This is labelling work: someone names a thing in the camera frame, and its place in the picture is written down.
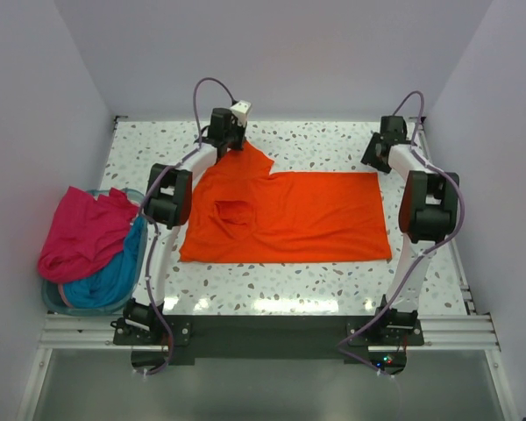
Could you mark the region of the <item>orange t shirt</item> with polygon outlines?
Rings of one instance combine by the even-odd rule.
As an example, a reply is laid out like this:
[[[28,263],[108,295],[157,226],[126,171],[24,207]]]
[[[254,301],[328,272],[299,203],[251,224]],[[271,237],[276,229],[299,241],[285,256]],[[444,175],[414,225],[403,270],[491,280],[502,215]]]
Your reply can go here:
[[[274,172],[273,164],[246,145],[203,173],[193,191],[181,261],[391,259],[377,174]]]

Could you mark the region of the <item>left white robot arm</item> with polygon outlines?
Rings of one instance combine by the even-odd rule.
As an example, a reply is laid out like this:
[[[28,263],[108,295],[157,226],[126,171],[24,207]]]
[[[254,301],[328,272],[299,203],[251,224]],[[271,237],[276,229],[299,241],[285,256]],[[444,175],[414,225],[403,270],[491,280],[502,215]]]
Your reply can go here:
[[[162,266],[170,256],[181,227],[188,222],[194,182],[228,151],[241,151],[252,105],[244,100],[228,108],[215,108],[210,123],[201,130],[193,150],[176,163],[151,167],[140,216],[147,222],[144,259],[137,286],[124,307],[127,325],[148,333],[165,332],[163,321],[165,275]]]

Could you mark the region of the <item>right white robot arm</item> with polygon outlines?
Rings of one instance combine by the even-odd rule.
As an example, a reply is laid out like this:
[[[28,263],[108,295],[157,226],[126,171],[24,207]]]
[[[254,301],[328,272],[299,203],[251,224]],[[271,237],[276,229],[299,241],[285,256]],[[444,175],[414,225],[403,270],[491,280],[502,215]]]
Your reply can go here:
[[[361,159],[385,174],[395,171],[405,181],[398,215],[402,250],[394,280],[361,329],[381,336],[415,330],[430,261],[463,223],[458,175],[433,166],[407,134],[403,117],[383,116]]]

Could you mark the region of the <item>pink t shirt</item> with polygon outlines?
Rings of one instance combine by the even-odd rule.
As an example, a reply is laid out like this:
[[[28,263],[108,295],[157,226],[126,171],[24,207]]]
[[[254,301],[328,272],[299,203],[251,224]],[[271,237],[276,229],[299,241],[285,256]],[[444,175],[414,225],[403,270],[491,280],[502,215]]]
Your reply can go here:
[[[64,284],[89,277],[124,249],[139,207],[122,190],[93,196],[76,187],[60,200],[38,259],[44,279]]]

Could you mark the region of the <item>blue t shirt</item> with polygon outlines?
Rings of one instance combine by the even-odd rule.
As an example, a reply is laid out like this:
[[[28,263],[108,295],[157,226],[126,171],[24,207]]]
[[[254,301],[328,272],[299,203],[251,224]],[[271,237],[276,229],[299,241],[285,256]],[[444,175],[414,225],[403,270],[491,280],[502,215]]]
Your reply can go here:
[[[128,301],[144,257],[146,220],[137,218],[124,239],[123,250],[94,274],[59,286],[62,302],[72,310],[114,312]]]

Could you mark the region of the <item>teal plastic basket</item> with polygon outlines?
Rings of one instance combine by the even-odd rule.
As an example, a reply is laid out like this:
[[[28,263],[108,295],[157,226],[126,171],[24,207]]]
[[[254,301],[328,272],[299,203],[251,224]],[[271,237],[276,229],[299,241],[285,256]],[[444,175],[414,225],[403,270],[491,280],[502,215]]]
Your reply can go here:
[[[135,189],[70,187],[60,200],[37,271],[46,307],[70,316],[111,314],[137,286],[146,221]]]

